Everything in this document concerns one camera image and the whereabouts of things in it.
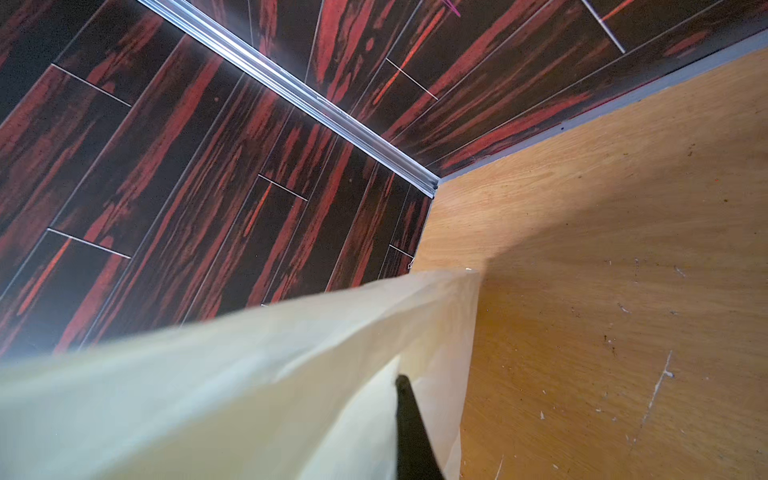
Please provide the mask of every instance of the light wooden board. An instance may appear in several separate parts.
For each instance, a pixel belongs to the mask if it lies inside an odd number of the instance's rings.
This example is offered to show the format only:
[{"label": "light wooden board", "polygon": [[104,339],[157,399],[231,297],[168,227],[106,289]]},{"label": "light wooden board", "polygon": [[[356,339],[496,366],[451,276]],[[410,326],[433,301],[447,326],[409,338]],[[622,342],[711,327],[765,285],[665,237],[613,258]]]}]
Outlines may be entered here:
[{"label": "light wooden board", "polygon": [[441,186],[449,266],[464,478],[768,477],[768,51]]}]

